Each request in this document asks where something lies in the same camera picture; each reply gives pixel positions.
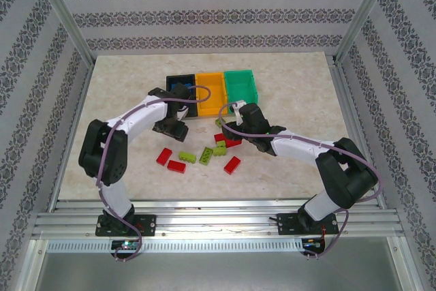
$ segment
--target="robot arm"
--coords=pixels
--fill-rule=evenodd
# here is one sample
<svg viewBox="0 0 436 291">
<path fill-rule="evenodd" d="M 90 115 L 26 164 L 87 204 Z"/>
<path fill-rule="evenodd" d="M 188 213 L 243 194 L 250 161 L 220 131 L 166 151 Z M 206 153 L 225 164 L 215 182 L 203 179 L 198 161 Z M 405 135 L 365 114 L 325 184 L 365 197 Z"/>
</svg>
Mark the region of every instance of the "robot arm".
<svg viewBox="0 0 436 291">
<path fill-rule="evenodd" d="M 377 184 L 377 177 L 363 163 L 338 151 L 319 146 L 319 144 L 334 146 L 364 159 L 350 139 L 342 138 L 337 142 L 331 142 L 304 138 L 305 141 L 302 141 L 301 136 L 284 127 L 270 126 L 256 104 L 246 104 L 241 101 L 234 104 L 233 108 L 236 122 L 227 123 L 226 126 L 246 136 L 232 133 L 223 127 L 226 138 L 231 140 L 244 138 L 261 152 L 273 156 L 293 157 L 318 168 L 325 190 L 298 210 L 298 221 L 305 230 L 312 229 L 317 222 L 340 208 L 350 208 Z M 265 134 L 290 137 L 265 138 Z M 342 169 L 341 164 L 347 164 L 347 168 Z"/>
<path fill-rule="evenodd" d="M 177 84 L 171 92 L 156 88 L 150 91 L 142 102 L 125 114 L 106 122 L 96 119 L 89 124 L 79 156 L 79 165 L 84 168 L 88 176 L 96 179 L 110 130 L 123 117 L 128 116 L 125 120 L 121 120 L 112 135 L 110 144 L 107 145 L 108 152 L 102 184 L 98 185 L 108 206 L 124 220 L 131 221 L 134 215 L 133 204 L 127 196 L 122 180 L 127 169 L 127 145 L 152 126 L 153 131 L 171 136 L 181 142 L 184 141 L 188 127 L 181 119 L 187 114 L 188 108 L 183 100 L 190 97 L 190 91 L 182 84 Z M 177 98 L 181 101 L 155 102 L 162 98 Z M 115 226 L 114 229 L 126 229 L 106 208 L 104 214 L 111 221 L 109 224 Z"/>
</svg>

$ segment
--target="green lego brick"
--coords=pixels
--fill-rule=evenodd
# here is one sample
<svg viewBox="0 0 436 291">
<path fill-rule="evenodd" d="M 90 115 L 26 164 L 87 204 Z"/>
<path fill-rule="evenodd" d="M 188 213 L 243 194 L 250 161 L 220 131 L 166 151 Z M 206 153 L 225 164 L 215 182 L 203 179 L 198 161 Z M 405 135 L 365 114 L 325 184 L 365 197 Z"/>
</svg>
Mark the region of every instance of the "green lego brick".
<svg viewBox="0 0 436 291">
<path fill-rule="evenodd" d="M 202 156 L 200 157 L 200 160 L 198 162 L 203 165 L 209 164 L 209 160 L 211 160 L 212 153 L 213 150 L 211 148 L 205 147 Z"/>
<path fill-rule="evenodd" d="M 224 140 L 218 141 L 217 142 L 217 147 L 224 147 L 225 148 L 225 141 Z"/>
<path fill-rule="evenodd" d="M 186 153 L 184 151 L 181 151 L 180 153 L 178 153 L 178 158 L 180 160 L 183 160 L 184 162 L 189 162 L 189 163 L 195 163 L 197 160 L 197 157 L 191 153 Z"/>
<path fill-rule="evenodd" d="M 216 120 L 215 120 L 215 124 L 217 125 L 217 127 L 218 127 L 219 129 L 221 129 L 221 128 L 223 127 L 223 125 L 221 124 L 221 121 L 220 121 L 219 119 L 216 119 Z"/>
<path fill-rule="evenodd" d="M 225 147 L 215 147 L 213 149 L 214 156 L 224 156 L 227 153 L 227 149 Z"/>
</svg>

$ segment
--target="beige table surface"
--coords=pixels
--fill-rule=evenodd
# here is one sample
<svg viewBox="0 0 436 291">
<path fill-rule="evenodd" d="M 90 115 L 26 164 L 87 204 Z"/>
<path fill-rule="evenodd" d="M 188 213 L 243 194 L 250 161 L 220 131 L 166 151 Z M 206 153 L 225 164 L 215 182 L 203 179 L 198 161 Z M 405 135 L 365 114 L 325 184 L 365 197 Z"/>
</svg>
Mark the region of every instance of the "beige table surface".
<svg viewBox="0 0 436 291">
<path fill-rule="evenodd" d="M 168 75 L 253 70 L 259 106 L 271 125 L 321 140 L 347 136 L 324 53 L 144 55 L 98 57 L 67 163 L 59 199 L 98 199 L 91 178 L 78 165 L 89 122 L 116 117 L 141 102 L 149 90 L 165 89 Z M 273 157 L 244 141 L 208 166 L 187 164 L 185 174 L 155 160 L 164 147 L 195 153 L 215 145 L 215 119 L 187 121 L 184 142 L 145 131 L 129 145 L 124 176 L 131 199 L 308 198 L 322 187 L 316 168 L 291 158 Z M 225 164 L 237 156 L 240 166 L 228 175 Z"/>
</svg>

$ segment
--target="black mounting plate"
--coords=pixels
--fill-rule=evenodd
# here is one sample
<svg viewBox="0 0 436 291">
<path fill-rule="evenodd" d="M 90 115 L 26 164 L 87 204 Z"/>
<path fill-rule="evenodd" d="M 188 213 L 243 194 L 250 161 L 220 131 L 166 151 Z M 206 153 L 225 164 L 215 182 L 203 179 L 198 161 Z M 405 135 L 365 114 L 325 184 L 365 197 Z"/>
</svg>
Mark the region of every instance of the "black mounting plate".
<svg viewBox="0 0 436 291">
<path fill-rule="evenodd" d="M 310 231 L 306 231 L 300 224 L 298 213 L 279 213 L 277 223 L 279 235 L 321 235 L 323 226 L 326 228 L 326 234 L 338 234 L 339 232 L 335 214 L 327 215 Z"/>
<path fill-rule="evenodd" d="M 96 236 L 137 236 L 136 232 L 129 229 L 127 233 L 112 231 L 110 227 L 102 226 L 105 220 L 104 215 L 100 215 L 95 229 Z M 137 227 L 142 236 L 155 236 L 156 232 L 156 215 L 134 215 L 133 226 Z"/>
</svg>

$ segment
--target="gray floor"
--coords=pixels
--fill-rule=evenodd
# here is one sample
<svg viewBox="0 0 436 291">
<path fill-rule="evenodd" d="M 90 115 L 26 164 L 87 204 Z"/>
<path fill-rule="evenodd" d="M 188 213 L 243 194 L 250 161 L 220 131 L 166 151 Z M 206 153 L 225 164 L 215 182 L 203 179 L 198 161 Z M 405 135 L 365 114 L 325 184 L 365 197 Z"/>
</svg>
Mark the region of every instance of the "gray floor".
<svg viewBox="0 0 436 291">
<path fill-rule="evenodd" d="M 48 254 L 37 290 L 400 290 L 386 239 L 341 239 L 326 257 L 299 253 Z"/>
</svg>

